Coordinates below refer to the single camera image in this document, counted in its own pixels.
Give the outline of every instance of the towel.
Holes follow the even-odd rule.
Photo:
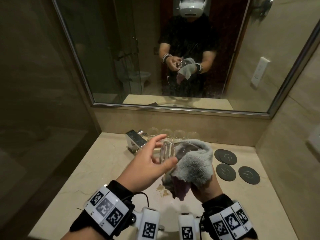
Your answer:
[[[177,75],[177,84],[180,85],[180,83],[183,81],[183,79],[189,79],[190,76],[194,73],[194,71],[196,70],[196,62],[194,61],[194,59],[192,58],[187,58],[184,59],[183,61],[187,61],[190,62],[191,64],[185,65],[184,67],[182,67],[179,71],[178,71],[178,75]]]
[[[176,146],[176,157],[178,164],[175,169],[162,177],[162,185],[172,193],[173,198],[177,197],[183,201],[186,194],[194,184],[197,188],[204,185],[214,174],[212,167],[213,151],[205,142],[195,139],[183,140],[189,144],[199,147],[197,151],[189,151],[182,158],[179,158],[179,147]]]

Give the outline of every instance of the toilet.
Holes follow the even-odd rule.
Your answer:
[[[144,83],[151,76],[150,72],[134,71],[134,64],[130,55],[124,56],[124,52],[119,53],[120,59],[114,61],[115,69],[119,80],[123,84],[126,94],[142,94]]]

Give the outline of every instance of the chrome faucet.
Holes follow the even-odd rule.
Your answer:
[[[128,149],[132,153],[135,153],[147,143],[147,141],[144,138],[142,138],[143,135],[145,135],[143,130],[135,132],[133,129],[125,134],[125,138],[128,143]]]

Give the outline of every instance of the light switch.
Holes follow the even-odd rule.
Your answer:
[[[266,59],[265,57],[260,57],[257,68],[254,71],[253,77],[251,79],[251,83],[255,88],[258,87],[258,84],[259,84],[269,62],[270,62],[270,60]]]
[[[320,125],[318,125],[308,138],[310,145],[320,153]]]

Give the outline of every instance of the beige countertop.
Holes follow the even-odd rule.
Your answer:
[[[136,95],[129,94],[123,101],[123,104],[148,105],[158,103],[160,106],[172,107],[175,104],[182,108],[196,109],[224,109],[233,110],[227,99],[201,98],[201,97],[173,97],[156,95]]]
[[[96,189],[118,177],[134,156],[126,149],[125,136],[121,134],[101,133],[88,153],[71,174],[65,185],[56,195],[42,217],[34,226],[29,236],[37,239],[61,239],[69,230],[72,222],[83,209],[84,202]],[[251,222],[258,233],[259,240],[297,240],[289,219],[274,191],[255,149],[248,146],[236,146],[211,143],[213,150],[230,150],[238,158],[232,167],[238,172],[241,166],[250,166],[260,175],[257,185],[244,182],[239,175],[232,182],[223,181],[218,177],[224,193],[236,199],[247,211]],[[215,158],[213,165],[219,164]],[[165,226],[165,232],[158,232],[158,239],[179,239],[178,215],[191,212],[195,216],[202,214],[202,207],[191,192],[184,201],[173,199],[171,194],[156,181],[145,193],[150,201],[150,207],[160,211],[160,224]],[[136,210],[140,211],[146,205],[143,195],[133,198]],[[115,239],[135,239],[135,228],[129,227]],[[207,233],[203,239],[210,239]]]

